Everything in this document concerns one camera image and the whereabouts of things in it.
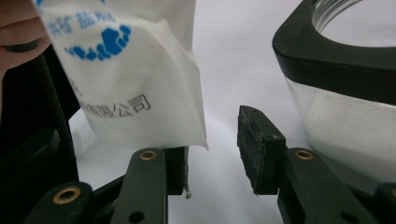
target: black bracket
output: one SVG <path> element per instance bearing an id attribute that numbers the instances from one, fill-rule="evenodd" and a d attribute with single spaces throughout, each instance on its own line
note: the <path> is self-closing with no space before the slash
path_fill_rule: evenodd
<path id="1" fill-rule="evenodd" d="M 136 151 L 125 176 L 92 191 L 86 183 L 54 188 L 25 219 L 25 224 L 167 223 L 167 196 L 187 187 L 188 148 Z"/>
<path id="2" fill-rule="evenodd" d="M 377 188 L 372 198 L 355 195 L 318 153 L 286 147 L 265 115 L 241 106 L 238 146 L 256 194 L 277 194 L 285 223 L 394 223 L 396 184 Z"/>

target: screw hole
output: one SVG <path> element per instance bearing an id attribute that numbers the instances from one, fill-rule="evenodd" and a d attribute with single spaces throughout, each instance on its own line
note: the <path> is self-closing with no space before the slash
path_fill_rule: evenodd
<path id="1" fill-rule="evenodd" d="M 157 157 L 157 153 L 153 151 L 144 151 L 140 154 L 140 159 L 143 161 L 149 161 Z"/>
<path id="2" fill-rule="evenodd" d="M 142 212 L 134 212 L 129 216 L 129 221 L 131 223 L 140 223 L 143 219 L 145 219 L 145 214 Z"/>
<path id="3" fill-rule="evenodd" d="M 391 190 L 391 193 L 392 193 L 393 197 L 396 198 L 396 189 L 392 189 L 392 190 Z"/>
<path id="4" fill-rule="evenodd" d="M 358 218 L 348 212 L 341 212 L 341 218 L 349 223 L 359 223 Z"/>
<path id="5" fill-rule="evenodd" d="M 73 191 L 73 190 L 68 190 L 68 191 L 64 192 L 63 194 L 61 194 L 61 195 L 59 196 L 59 198 L 62 199 L 62 200 L 68 200 L 68 199 L 73 198 L 73 196 L 75 196 L 75 195 L 76 195 L 76 192 L 75 192 L 75 191 Z"/>
<path id="6" fill-rule="evenodd" d="M 312 161 L 314 159 L 314 154 L 307 150 L 297 150 L 295 156 L 305 161 Z"/>
<path id="7" fill-rule="evenodd" d="M 81 190 L 77 186 L 68 187 L 60 190 L 53 197 L 53 202 L 56 204 L 65 204 L 73 202 L 81 194 Z"/>

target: white plastic bag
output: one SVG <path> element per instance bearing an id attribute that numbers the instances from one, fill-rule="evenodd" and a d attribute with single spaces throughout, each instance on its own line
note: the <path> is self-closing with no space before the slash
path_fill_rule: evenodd
<path id="1" fill-rule="evenodd" d="M 206 146 L 195 0 L 32 0 L 92 129 L 133 149 Z"/>

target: blue logo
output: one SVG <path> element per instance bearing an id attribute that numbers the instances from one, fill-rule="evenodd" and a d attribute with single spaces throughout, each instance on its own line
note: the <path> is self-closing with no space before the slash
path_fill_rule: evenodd
<path id="1" fill-rule="evenodd" d="M 41 7 L 41 4 L 43 3 L 43 0 L 35 0 L 35 4 L 37 7 Z"/>
<path id="2" fill-rule="evenodd" d="M 129 36 L 132 30 L 126 25 L 121 25 L 119 30 L 106 28 L 101 37 L 103 42 L 98 43 L 95 47 L 84 49 L 81 46 L 73 46 L 64 48 L 73 57 L 77 56 L 81 60 L 95 61 L 96 59 L 102 61 L 110 59 L 122 52 L 129 42 Z"/>

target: brass screw insert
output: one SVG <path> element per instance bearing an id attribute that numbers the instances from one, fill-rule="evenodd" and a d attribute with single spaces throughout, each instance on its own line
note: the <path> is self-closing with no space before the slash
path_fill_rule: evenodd
<path id="1" fill-rule="evenodd" d="M 81 194 L 81 189 L 77 186 L 67 187 L 60 190 L 53 197 L 53 202 L 56 204 L 66 204 L 73 202 Z"/>
<path id="2" fill-rule="evenodd" d="M 314 159 L 314 154 L 312 154 L 310 151 L 308 150 L 297 150 L 294 155 L 296 157 L 298 157 L 301 160 L 305 160 L 305 161 L 312 161 Z"/>
<path id="3" fill-rule="evenodd" d="M 154 151 L 144 151 L 140 153 L 140 160 L 142 161 L 150 161 L 157 157 L 157 153 Z"/>

